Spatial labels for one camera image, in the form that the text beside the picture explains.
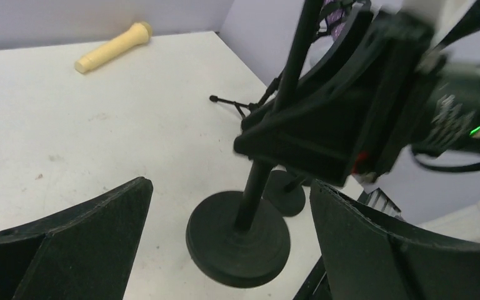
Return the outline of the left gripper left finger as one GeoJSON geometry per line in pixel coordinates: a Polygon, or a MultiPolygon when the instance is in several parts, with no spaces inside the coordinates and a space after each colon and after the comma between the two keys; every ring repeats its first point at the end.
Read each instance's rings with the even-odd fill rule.
{"type": "Polygon", "coordinates": [[[152,194],[137,177],[0,231],[0,299],[122,299],[152,194]]]}

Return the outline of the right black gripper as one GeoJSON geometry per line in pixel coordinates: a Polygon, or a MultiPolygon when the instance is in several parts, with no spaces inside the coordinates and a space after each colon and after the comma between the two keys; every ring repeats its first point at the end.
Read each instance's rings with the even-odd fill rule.
{"type": "Polygon", "coordinates": [[[431,48],[432,27],[414,14],[381,11],[372,20],[371,7],[354,6],[297,92],[275,92],[244,117],[234,152],[336,186],[350,175],[374,182],[388,173],[412,143],[446,57],[431,48]],[[313,93],[347,62],[371,22],[362,45],[375,57],[359,77],[367,91],[313,93]]]}

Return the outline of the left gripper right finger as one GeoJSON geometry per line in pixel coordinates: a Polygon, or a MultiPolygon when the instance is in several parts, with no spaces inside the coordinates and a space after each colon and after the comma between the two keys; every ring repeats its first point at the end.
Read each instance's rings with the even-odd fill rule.
{"type": "Polygon", "coordinates": [[[310,204],[333,299],[480,299],[480,243],[421,229],[320,181],[310,204]]]}

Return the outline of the black round-base stand white mic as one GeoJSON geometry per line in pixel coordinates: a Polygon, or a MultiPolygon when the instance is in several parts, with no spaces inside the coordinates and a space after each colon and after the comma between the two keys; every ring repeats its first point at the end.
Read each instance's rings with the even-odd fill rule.
{"type": "Polygon", "coordinates": [[[273,170],[262,198],[269,201],[284,217],[301,213],[306,204],[303,185],[305,178],[287,171],[273,170]]]}

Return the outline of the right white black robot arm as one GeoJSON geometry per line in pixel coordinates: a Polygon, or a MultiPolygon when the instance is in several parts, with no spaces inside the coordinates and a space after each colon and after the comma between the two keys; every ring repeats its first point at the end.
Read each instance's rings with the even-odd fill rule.
{"type": "MultiPolygon", "coordinates": [[[[255,161],[342,186],[414,158],[480,154],[480,64],[445,48],[480,31],[480,1],[306,1],[276,97],[243,120],[234,150],[255,161]]],[[[440,173],[465,166],[421,167],[440,173]]]]}

